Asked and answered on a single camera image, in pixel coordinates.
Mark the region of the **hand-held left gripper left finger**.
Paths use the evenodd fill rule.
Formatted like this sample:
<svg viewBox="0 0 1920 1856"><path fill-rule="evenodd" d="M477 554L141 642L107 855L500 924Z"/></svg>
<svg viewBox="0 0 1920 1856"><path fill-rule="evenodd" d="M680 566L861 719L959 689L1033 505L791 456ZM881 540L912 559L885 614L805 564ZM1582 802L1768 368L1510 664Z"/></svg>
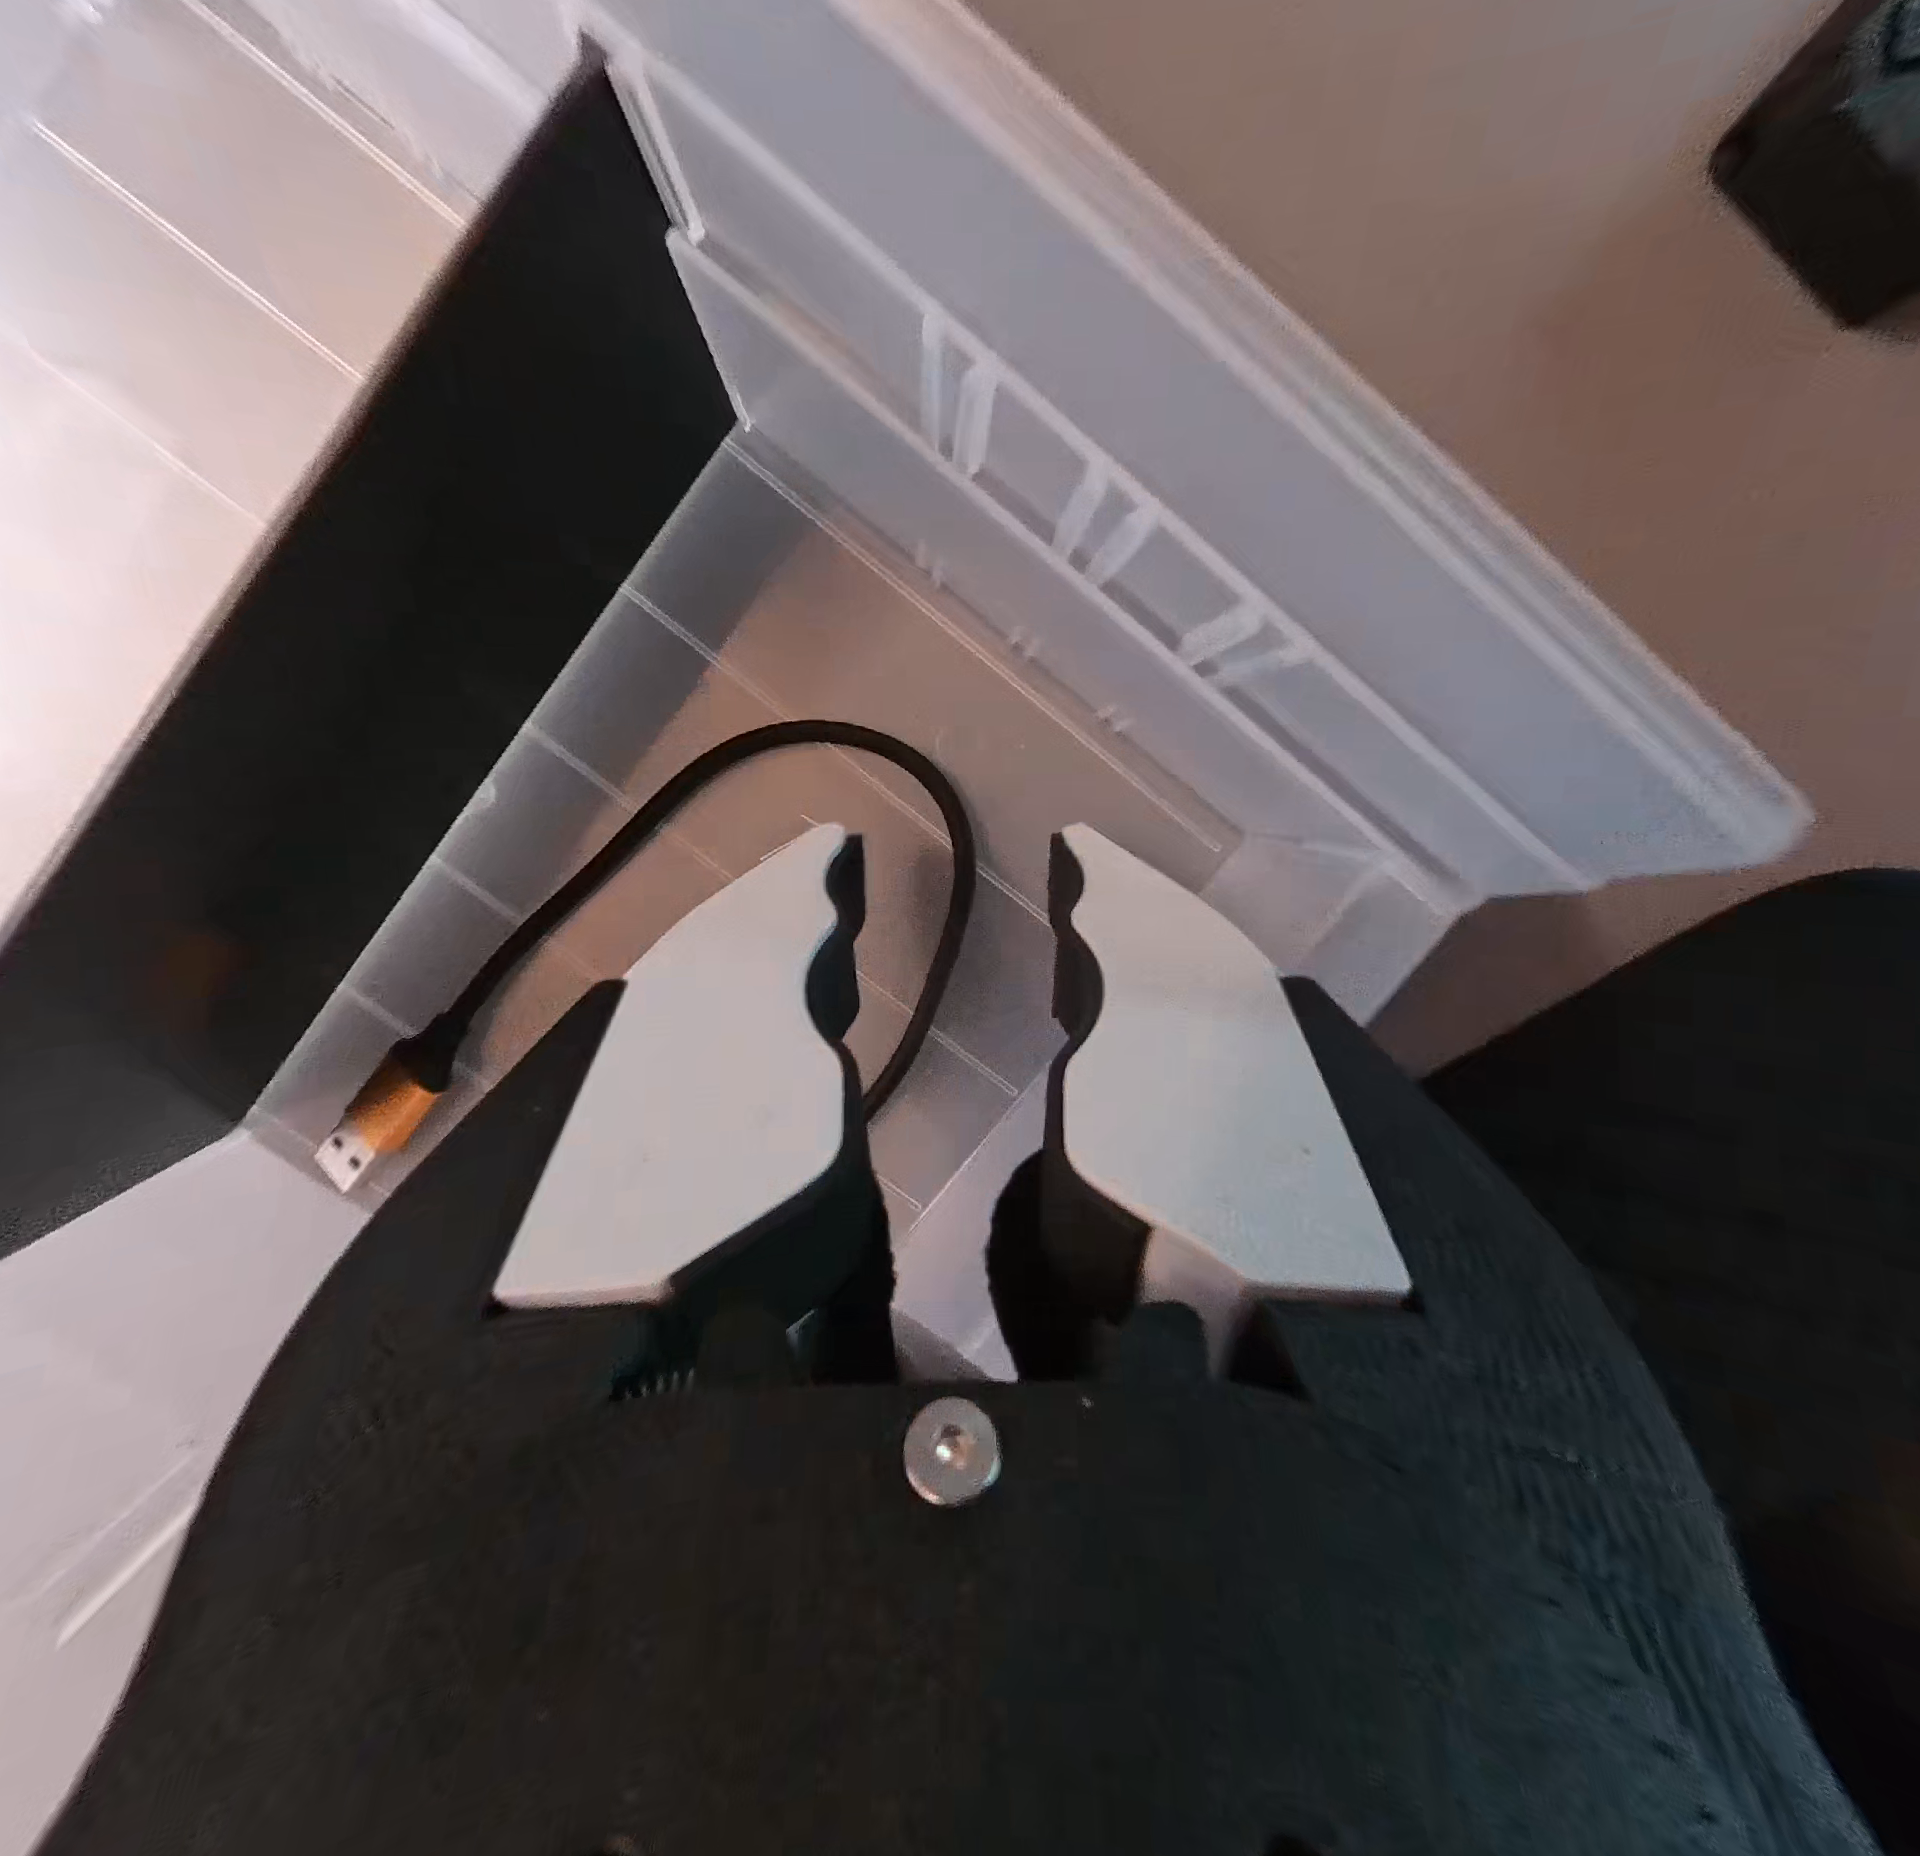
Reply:
<svg viewBox="0 0 1920 1856"><path fill-rule="evenodd" d="M492 1285L501 1309L661 1304L851 1172L872 1182L861 838L812 827L675 924L612 1018Z"/></svg>

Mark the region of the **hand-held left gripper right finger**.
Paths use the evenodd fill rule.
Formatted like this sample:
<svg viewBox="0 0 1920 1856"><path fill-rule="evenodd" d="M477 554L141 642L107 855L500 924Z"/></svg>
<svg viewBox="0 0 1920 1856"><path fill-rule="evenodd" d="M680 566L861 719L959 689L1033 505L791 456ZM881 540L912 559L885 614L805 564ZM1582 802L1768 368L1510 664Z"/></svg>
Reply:
<svg viewBox="0 0 1920 1856"><path fill-rule="evenodd" d="M1414 1280L1272 959L1087 822L1050 840L1045 1246L1092 1309Z"/></svg>

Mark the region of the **clear plastic bin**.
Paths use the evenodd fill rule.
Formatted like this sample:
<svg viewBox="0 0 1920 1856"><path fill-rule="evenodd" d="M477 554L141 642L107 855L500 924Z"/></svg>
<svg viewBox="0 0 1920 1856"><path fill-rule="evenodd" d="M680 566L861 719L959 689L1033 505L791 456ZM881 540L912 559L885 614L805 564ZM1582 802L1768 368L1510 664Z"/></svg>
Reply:
<svg viewBox="0 0 1920 1856"><path fill-rule="evenodd" d="M967 951L876 1129L906 1345L971 1376L1012 1374L976 1249L1059 1040L1055 830L1100 828L1369 1020L1487 897L1763 865L1810 819L948 0L578 4L734 429L247 1117L5 1255L5 1851L104 1733L280 1335L591 981L842 822L869 855L858 1058L889 1051L943 838L877 763L791 751L522 967L414 1150L352 1193L309 1164L388 1045L729 729L896 729L971 805Z"/></svg>
<svg viewBox="0 0 1920 1856"><path fill-rule="evenodd" d="M580 27L578 0L2 0L5 928Z"/></svg>

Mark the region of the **person's black printed shirt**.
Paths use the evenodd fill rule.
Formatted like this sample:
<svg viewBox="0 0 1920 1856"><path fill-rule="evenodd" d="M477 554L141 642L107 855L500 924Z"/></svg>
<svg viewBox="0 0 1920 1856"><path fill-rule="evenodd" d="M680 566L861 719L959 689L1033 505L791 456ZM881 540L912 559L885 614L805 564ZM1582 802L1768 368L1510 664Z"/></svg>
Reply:
<svg viewBox="0 0 1920 1856"><path fill-rule="evenodd" d="M1819 1746L1916 1851L1916 870L1753 897L1425 1089L1633 1336Z"/></svg>

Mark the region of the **black flat panel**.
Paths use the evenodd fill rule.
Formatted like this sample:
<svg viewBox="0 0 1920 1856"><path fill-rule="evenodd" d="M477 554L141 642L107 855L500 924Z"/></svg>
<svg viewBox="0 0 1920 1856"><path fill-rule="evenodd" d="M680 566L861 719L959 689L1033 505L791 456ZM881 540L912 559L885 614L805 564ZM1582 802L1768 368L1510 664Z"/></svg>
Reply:
<svg viewBox="0 0 1920 1856"><path fill-rule="evenodd" d="M5 942L2 1249L238 1124L734 429L595 38Z"/></svg>

